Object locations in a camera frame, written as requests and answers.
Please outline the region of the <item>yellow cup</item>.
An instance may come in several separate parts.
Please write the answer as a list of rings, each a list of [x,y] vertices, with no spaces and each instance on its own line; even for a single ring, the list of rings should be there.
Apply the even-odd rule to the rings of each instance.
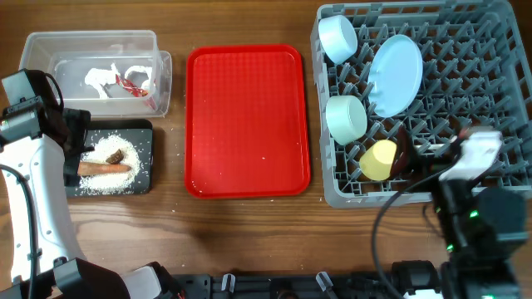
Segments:
[[[360,158],[362,173],[371,180],[383,181],[390,177],[397,144],[390,140],[379,140]]]

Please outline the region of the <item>carrot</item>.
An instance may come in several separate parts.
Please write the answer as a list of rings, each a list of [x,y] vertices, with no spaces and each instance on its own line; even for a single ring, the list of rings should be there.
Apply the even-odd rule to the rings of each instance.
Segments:
[[[94,176],[101,174],[122,174],[131,170],[125,164],[98,164],[92,162],[80,162],[77,174],[80,176]]]

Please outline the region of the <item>brown food scrap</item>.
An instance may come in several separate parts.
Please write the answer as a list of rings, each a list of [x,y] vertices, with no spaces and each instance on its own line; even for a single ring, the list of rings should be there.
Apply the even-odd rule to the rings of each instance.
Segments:
[[[121,149],[118,149],[115,153],[111,154],[106,162],[108,164],[119,164],[124,159],[124,154]]]

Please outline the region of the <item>white rice pile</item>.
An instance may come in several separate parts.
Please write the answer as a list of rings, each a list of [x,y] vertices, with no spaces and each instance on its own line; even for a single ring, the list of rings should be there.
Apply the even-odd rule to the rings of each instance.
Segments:
[[[122,174],[81,176],[76,190],[84,195],[129,193],[138,174],[143,170],[137,148],[120,134],[101,136],[93,145],[94,150],[81,155],[80,162],[107,164],[106,159],[117,150],[122,150],[124,159],[119,164],[129,165],[131,170]]]

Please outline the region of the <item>green bowl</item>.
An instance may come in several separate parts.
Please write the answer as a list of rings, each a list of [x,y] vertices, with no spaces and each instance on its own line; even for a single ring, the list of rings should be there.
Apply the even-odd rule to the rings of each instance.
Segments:
[[[356,96],[332,96],[325,110],[326,122],[333,139],[347,145],[367,132],[367,113]]]

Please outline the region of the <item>red snack wrapper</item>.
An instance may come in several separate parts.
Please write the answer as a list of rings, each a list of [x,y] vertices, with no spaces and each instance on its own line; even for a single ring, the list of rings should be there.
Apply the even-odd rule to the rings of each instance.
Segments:
[[[121,78],[119,75],[116,75],[116,84],[122,87],[124,90],[128,91],[134,97],[144,97],[149,95],[148,90],[136,86],[131,81]],[[152,110],[156,109],[156,105],[152,97],[150,97],[148,100],[145,100],[145,104],[149,106]]]

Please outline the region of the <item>light blue plate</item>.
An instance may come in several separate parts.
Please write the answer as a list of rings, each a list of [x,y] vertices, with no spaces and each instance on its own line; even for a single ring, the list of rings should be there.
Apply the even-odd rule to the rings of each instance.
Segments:
[[[388,38],[378,49],[368,76],[372,89],[368,100],[383,118],[403,112],[415,99],[423,77],[418,45],[406,35]]]

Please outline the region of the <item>small blue bowl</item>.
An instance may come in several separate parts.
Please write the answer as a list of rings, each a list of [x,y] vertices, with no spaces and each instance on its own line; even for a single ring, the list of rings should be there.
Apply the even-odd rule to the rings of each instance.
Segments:
[[[357,52],[358,39],[351,22],[342,15],[326,17],[318,24],[323,50],[335,64],[342,64]]]

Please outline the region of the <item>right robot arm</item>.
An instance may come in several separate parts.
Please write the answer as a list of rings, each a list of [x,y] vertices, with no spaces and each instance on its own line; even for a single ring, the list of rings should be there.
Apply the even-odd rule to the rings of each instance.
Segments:
[[[518,298],[510,258],[528,240],[522,195],[500,187],[473,188],[498,159],[502,134],[490,127],[460,130],[443,156],[424,158],[406,129],[397,134],[393,174],[412,172],[415,188],[431,193],[449,259],[395,262],[387,283],[394,297]]]

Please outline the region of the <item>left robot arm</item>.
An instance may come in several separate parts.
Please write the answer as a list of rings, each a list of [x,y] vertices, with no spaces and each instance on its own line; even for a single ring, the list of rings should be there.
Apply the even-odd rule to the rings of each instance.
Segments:
[[[154,265],[118,274],[83,255],[64,186],[65,155],[73,146],[55,79],[21,69],[2,79],[9,107],[1,115],[1,173],[12,219],[12,286],[3,298],[157,298],[163,284]]]

